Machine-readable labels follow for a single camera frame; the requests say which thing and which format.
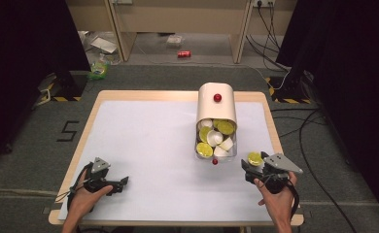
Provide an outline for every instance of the red knob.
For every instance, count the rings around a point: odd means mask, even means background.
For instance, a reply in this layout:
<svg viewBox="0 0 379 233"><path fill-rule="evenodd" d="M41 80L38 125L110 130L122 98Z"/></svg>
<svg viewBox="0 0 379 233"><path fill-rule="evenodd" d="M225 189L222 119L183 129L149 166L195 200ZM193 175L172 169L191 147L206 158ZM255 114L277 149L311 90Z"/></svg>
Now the red knob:
<svg viewBox="0 0 379 233"><path fill-rule="evenodd" d="M223 98L222 98L222 96L221 96L220 94L215 94L215 95L214 95L214 101L215 101L215 102L220 102L222 99L223 99Z"/></svg>

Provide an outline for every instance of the human arm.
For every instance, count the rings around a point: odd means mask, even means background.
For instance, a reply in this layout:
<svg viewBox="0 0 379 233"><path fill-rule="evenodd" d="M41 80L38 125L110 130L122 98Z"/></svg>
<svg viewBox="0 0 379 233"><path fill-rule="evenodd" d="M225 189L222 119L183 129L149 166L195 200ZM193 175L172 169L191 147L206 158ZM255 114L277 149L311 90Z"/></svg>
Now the human arm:
<svg viewBox="0 0 379 233"><path fill-rule="evenodd" d="M289 172L290 181L296 184L296 176ZM262 200L258 202L260 206L265 205L275 227L279 233L291 233L291 214L293 205L293 194L285 186L281 192L272 194L259 179L254 179L258 190L262 194Z"/></svg>
<svg viewBox="0 0 379 233"><path fill-rule="evenodd" d="M85 179L86 172L83 172L80 181ZM68 215L62 226L62 233L75 233L78 223L89 213L92 207L99 199L109 193L113 187L111 185L104 186L96 192L89 192L84 188L84 184L80 182L77 185L76 193L69 207Z"/></svg>

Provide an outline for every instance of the red can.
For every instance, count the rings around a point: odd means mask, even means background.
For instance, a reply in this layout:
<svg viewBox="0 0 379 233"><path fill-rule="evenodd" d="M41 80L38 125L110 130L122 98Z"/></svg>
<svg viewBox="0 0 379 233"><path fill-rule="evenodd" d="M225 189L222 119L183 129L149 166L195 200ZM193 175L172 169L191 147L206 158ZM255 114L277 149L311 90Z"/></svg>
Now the red can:
<svg viewBox="0 0 379 233"><path fill-rule="evenodd" d="M178 51L178 58L190 57L190 50Z"/></svg>

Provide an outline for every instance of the yellow and black tape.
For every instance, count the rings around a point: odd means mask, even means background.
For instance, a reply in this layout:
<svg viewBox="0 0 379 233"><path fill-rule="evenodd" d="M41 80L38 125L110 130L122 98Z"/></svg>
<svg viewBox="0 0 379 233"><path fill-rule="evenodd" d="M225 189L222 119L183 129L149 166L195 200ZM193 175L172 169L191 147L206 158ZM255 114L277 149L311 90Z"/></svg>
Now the yellow and black tape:
<svg viewBox="0 0 379 233"><path fill-rule="evenodd" d="M48 85L47 90L50 91L51 101L57 102L67 102L67 101L80 101L80 93L71 93L70 91L62 91L59 85L55 85L57 79L53 79L50 85ZM48 96L44 96L41 101L48 99Z"/></svg>
<svg viewBox="0 0 379 233"><path fill-rule="evenodd" d="M310 104L309 98L305 93L295 93L289 95L283 89L274 89L271 78L265 78L268 83L268 90L272 101L288 104Z"/></svg>

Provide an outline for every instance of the black strap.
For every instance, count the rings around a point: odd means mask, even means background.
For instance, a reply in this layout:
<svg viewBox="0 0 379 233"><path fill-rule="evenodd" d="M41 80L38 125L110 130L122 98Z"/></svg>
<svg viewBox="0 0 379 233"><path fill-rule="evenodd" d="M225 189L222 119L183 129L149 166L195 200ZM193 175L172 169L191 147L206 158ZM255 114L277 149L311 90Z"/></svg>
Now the black strap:
<svg viewBox="0 0 379 233"><path fill-rule="evenodd" d="M292 215L291 215L291 218L293 218L293 215L295 214L296 209L298 208L299 195L298 195L298 192L296 191L295 187L293 186L293 183L290 180L285 182L285 185L293 194L293 207L292 207Z"/></svg>
<svg viewBox="0 0 379 233"><path fill-rule="evenodd" d="M69 211L69 207L71 206L72 199L74 199L75 193L77 192L77 186L78 186L78 183L80 182L81 175L83 174L83 172L84 172L86 169L91 168L92 165L93 165L93 163L92 163L92 162L89 162L89 163L87 164L87 166L85 166L85 167L83 168L83 170L81 171L80 175L78 175L77 180L75 181L74 185L72 185L72 186L69 188L68 202L66 203L66 209L67 209L68 211Z"/></svg>

